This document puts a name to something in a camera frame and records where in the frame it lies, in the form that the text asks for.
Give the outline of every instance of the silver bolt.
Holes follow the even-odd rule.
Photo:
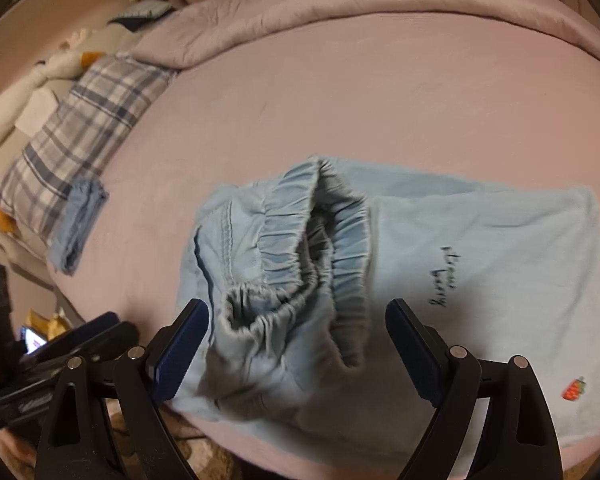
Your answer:
[[[75,370],[81,364],[82,364],[82,358],[78,357],[78,356],[72,357],[66,363],[66,365],[69,368],[69,370]]]
[[[464,348],[463,346],[457,346],[457,345],[452,346],[449,349],[449,353],[457,359],[464,359],[468,354],[468,352],[466,351],[466,348]]]
[[[134,346],[129,349],[129,352],[126,353],[130,359],[139,359],[144,355],[144,348],[141,346]]]
[[[529,361],[522,357],[522,355],[516,355],[513,358],[513,364],[515,364],[518,368],[526,368],[529,366]]]

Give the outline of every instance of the person's hand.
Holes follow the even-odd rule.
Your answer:
[[[18,480],[34,480],[36,450],[6,428],[0,430],[0,458]]]

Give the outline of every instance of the blue clothing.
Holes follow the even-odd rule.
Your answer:
[[[585,187],[311,158],[208,200],[178,308],[191,298],[214,322],[174,407],[302,458],[392,474],[417,445],[432,409],[384,328],[393,298],[478,358],[526,356],[561,444],[600,431],[600,212]],[[563,399],[580,377],[586,394]]]
[[[56,270],[74,275],[91,228],[108,198],[99,180],[74,181],[47,255]]]

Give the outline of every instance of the blue gripper pad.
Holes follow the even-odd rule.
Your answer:
[[[439,407],[448,371],[442,338],[423,326],[404,300],[393,300],[386,306],[384,322],[418,395]]]
[[[167,330],[164,341],[155,349],[157,359],[147,359],[154,378],[152,397],[157,404],[173,399],[196,355],[209,326],[209,309],[201,300],[191,300]]]

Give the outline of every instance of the folded shirt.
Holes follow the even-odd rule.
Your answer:
[[[526,356],[563,446],[600,431],[600,212],[586,187],[315,157],[208,200],[178,307],[190,298],[214,322],[174,406],[309,460],[337,465],[342,446],[374,468],[403,460],[429,423],[384,328],[393,298],[478,358]]]

